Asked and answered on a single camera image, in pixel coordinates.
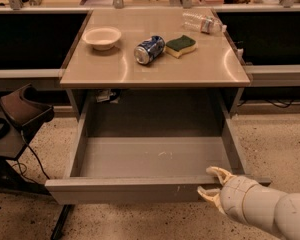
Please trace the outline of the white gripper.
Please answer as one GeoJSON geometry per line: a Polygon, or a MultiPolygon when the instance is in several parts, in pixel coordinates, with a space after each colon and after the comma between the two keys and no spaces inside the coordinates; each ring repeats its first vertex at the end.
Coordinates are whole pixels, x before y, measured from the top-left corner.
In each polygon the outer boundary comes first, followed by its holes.
{"type": "Polygon", "coordinates": [[[220,213],[244,225],[254,226],[270,234],[280,234],[275,224],[275,208],[285,192],[260,185],[244,176],[236,176],[216,166],[206,169],[208,175],[217,177],[220,189],[197,187],[198,194],[213,204],[220,213]]]}

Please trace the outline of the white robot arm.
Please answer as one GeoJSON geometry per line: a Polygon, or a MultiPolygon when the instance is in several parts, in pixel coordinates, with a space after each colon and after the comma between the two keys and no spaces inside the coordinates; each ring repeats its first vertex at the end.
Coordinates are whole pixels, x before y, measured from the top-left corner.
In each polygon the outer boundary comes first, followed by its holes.
{"type": "Polygon", "coordinates": [[[220,213],[281,240],[300,240],[300,193],[265,187],[220,167],[210,166],[206,172],[217,177],[222,188],[207,190],[199,186],[197,192],[220,213]]]}

